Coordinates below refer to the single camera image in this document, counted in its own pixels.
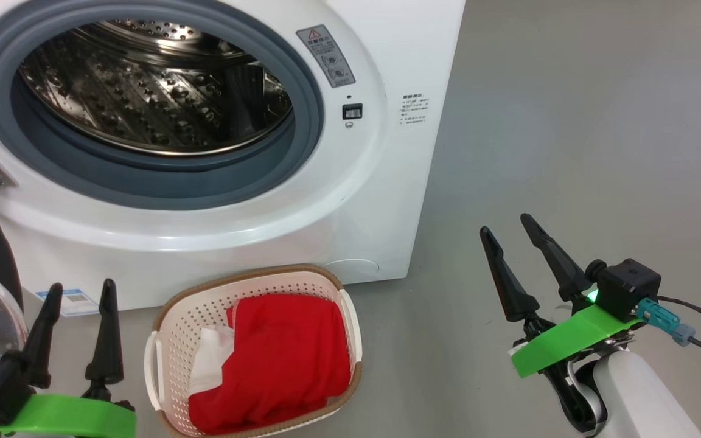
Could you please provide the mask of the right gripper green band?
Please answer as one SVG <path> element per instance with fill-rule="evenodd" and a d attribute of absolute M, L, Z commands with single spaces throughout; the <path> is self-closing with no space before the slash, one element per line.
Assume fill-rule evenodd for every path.
<path fill-rule="evenodd" d="M 582 293 L 591 289 L 593 285 L 586 278 L 585 271 L 545 232 L 531 214 L 520 214 L 520 221 L 528 233 L 529 240 L 542 252 L 553 272 L 557 281 L 557 293 L 562 301 L 581 300 L 584 296 Z M 534 318 L 540 308 L 539 303 L 520 285 L 520 281 L 504 260 L 503 247 L 489 227 L 481 227 L 480 239 L 506 320 L 518 322 Z M 518 376 L 524 379 L 559 361 L 567 360 L 616 333 L 626 331 L 639 322 L 642 321 L 637 317 L 622 322 L 597 305 L 588 306 L 577 311 L 567 321 L 535 336 L 522 347 L 515 347 L 510 353 L 512 365 Z"/>

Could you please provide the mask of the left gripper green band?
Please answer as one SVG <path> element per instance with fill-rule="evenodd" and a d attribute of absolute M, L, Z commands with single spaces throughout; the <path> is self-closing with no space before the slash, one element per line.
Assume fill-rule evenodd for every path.
<path fill-rule="evenodd" d="M 41 310 L 22 349 L 22 372 L 29 386 L 50 388 L 51 341 L 60 317 L 63 286 L 50 286 Z M 124 380 L 119 304 L 114 280 L 106 278 L 99 302 L 100 326 L 94 357 L 86 367 L 89 388 L 85 397 L 63 394 L 32 395 L 16 418 L 0 424 L 0 433 L 27 433 L 45 436 L 136 437 L 136 413 L 108 401 L 108 386 Z"/>

